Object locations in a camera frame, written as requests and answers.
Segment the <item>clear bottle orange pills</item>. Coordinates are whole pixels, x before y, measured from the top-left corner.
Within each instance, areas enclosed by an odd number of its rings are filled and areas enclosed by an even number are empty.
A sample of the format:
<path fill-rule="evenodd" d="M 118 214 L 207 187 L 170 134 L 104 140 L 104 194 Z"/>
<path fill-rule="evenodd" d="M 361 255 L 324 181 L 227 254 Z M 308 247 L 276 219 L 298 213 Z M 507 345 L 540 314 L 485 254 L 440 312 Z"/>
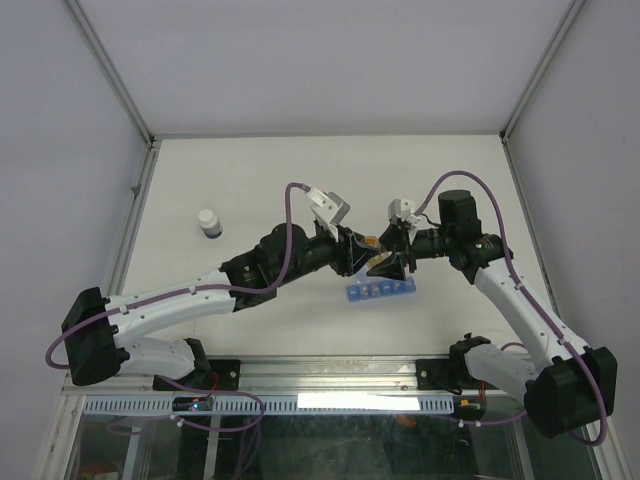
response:
<path fill-rule="evenodd" d="M 375 249 L 375 250 L 376 250 L 376 254 L 372 258 L 370 258 L 368 260 L 368 262 L 367 262 L 367 266 L 368 266 L 369 269 L 372 269 L 374 266 L 376 266 L 379 263 L 383 262 L 384 260 L 386 260 L 391 255 L 391 253 L 381 243 L 380 243 L 380 248 L 379 249 Z"/>

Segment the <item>blue weekly pill organizer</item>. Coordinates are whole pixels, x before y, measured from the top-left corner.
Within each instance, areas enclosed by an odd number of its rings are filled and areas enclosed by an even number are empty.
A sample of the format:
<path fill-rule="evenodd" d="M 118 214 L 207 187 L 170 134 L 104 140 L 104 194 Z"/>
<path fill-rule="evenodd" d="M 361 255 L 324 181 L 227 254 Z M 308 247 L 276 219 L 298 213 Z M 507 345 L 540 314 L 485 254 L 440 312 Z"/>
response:
<path fill-rule="evenodd" d="M 346 298 L 350 303 L 408 295 L 416 291 L 413 277 L 390 280 L 370 277 L 367 273 L 368 269 L 363 268 L 355 275 L 353 281 L 345 286 Z"/>

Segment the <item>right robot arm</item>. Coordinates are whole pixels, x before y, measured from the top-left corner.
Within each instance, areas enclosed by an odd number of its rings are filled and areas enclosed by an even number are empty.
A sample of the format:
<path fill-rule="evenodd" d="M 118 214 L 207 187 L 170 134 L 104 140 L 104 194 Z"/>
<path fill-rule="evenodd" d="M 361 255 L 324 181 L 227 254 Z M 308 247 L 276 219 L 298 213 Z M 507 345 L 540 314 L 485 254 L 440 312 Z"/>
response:
<path fill-rule="evenodd" d="M 592 422 L 602 428 L 614 409 L 617 361 L 606 347 L 594 349 L 527 286 L 502 237 L 483 231 L 467 190 L 438 197 L 440 221 L 421 229 L 414 202 L 395 199 L 379 242 L 388 256 L 370 275 L 400 281 L 423 259 L 447 258 L 469 284 L 502 314 L 528 357 L 522 359 L 483 336 L 466 334 L 449 348 L 447 362 L 431 375 L 439 387 L 461 393 L 484 381 L 519 401 L 547 438 Z"/>

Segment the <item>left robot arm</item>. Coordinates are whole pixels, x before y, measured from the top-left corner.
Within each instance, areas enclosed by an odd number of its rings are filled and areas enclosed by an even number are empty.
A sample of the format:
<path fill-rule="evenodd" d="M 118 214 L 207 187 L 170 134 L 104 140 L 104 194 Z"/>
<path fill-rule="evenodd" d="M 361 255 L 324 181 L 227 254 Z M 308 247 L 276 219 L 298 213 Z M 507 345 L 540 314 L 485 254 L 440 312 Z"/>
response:
<path fill-rule="evenodd" d="M 97 287 L 78 294 L 61 325 L 71 380 L 91 386 L 118 374 L 163 376 L 198 388 L 209 377 L 202 343 L 159 340 L 154 332 L 211 315 L 226 315 L 274 299 L 279 287 L 325 267 L 350 277 L 378 254 L 346 227 L 313 237 L 280 224 L 249 251 L 179 286 L 107 298 Z"/>

